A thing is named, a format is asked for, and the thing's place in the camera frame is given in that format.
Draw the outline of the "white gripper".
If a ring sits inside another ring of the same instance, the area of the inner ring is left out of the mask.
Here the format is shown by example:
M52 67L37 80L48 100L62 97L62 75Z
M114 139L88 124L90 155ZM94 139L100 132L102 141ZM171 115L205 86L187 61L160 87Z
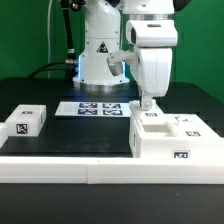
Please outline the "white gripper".
M140 88L140 107L150 110L153 97L166 95L171 67L172 47L177 45L178 33L173 20L129 20L126 38L138 56L131 73Z

